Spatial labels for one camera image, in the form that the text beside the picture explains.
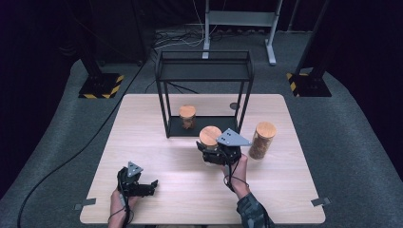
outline person's left hand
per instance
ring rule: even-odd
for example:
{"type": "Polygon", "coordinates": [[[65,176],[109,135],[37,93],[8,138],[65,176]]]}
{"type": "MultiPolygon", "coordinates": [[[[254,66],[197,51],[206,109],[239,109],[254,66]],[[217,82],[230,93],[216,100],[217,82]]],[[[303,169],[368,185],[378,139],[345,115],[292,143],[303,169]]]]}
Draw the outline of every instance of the person's left hand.
{"type": "MultiPolygon", "coordinates": [[[[110,218],[108,221],[109,228],[121,228],[125,221],[125,207],[122,205],[120,192],[116,188],[112,195],[110,196],[110,218]]],[[[128,205],[130,210],[133,210],[134,204],[140,197],[130,197],[128,198],[128,205]]]]}

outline dark shirt sleeve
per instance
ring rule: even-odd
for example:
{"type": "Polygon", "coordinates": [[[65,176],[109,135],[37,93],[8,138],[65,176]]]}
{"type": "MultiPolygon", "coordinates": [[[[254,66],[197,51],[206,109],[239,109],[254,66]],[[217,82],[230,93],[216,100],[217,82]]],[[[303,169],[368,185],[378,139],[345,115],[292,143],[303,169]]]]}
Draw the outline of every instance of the dark shirt sleeve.
{"type": "Polygon", "coordinates": [[[245,228],[275,227],[273,221],[267,215],[266,209],[252,193],[238,201],[237,212],[240,214],[242,225],[245,228]]]}

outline wooden table top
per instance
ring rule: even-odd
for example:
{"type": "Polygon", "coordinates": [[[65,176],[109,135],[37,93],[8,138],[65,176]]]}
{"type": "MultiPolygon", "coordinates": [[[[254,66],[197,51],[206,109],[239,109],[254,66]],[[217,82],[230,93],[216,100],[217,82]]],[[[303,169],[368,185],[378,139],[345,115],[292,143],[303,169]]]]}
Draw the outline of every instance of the wooden table top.
{"type": "MultiPolygon", "coordinates": [[[[172,94],[172,115],[192,104],[198,116],[234,115],[229,105],[237,94],[172,94]]],[[[302,152],[296,130],[281,95],[251,94],[240,134],[252,141],[259,122],[276,129],[266,156],[249,159],[247,182],[274,223],[316,224],[325,220],[321,206],[311,200],[317,190],[302,152]]],[[[83,223],[107,223],[110,195],[116,175],[129,161],[144,169],[139,183],[159,180],[154,196],[138,200],[136,224],[240,224],[237,196],[223,183],[221,169],[206,164],[196,146],[197,137],[165,136],[157,94],[125,95],[106,143],[88,199],[96,204],[83,208],[83,223]]],[[[249,147],[242,146],[247,155],[249,147]]]]}

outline wooden lid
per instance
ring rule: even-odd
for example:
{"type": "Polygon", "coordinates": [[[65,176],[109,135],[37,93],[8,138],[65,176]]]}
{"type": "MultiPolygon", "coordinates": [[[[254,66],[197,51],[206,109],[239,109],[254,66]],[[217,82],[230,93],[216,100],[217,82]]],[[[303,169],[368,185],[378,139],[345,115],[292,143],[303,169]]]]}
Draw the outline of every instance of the wooden lid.
{"type": "Polygon", "coordinates": [[[201,143],[206,146],[212,146],[217,144],[217,138],[221,135],[221,131],[216,126],[207,126],[201,130],[199,135],[201,143]]]}
{"type": "Polygon", "coordinates": [[[195,114],[196,114],[196,108],[192,105],[186,104],[181,106],[181,108],[179,109],[179,115],[184,118],[193,117],[195,116],[195,114]]]}
{"type": "Polygon", "coordinates": [[[261,137],[269,139],[276,135],[277,130],[272,123],[260,122],[256,127],[256,132],[258,132],[261,137]]]}

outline cylindrical container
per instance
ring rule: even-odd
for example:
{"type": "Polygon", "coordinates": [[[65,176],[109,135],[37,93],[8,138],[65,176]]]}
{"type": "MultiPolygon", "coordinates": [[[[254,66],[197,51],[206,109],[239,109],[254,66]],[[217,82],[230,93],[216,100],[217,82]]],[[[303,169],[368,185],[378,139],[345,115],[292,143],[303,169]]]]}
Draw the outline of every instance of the cylindrical container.
{"type": "Polygon", "coordinates": [[[199,139],[201,140],[201,144],[205,145],[207,149],[215,149],[219,146],[217,138],[221,134],[221,130],[218,127],[210,125],[201,130],[199,139]]]}
{"type": "Polygon", "coordinates": [[[179,109],[184,129],[194,128],[196,125],[196,108],[192,105],[183,105],[179,109]]]}
{"type": "Polygon", "coordinates": [[[255,160],[263,159],[276,133],[276,127],[272,123],[258,123],[252,146],[249,148],[249,156],[255,160]]]}

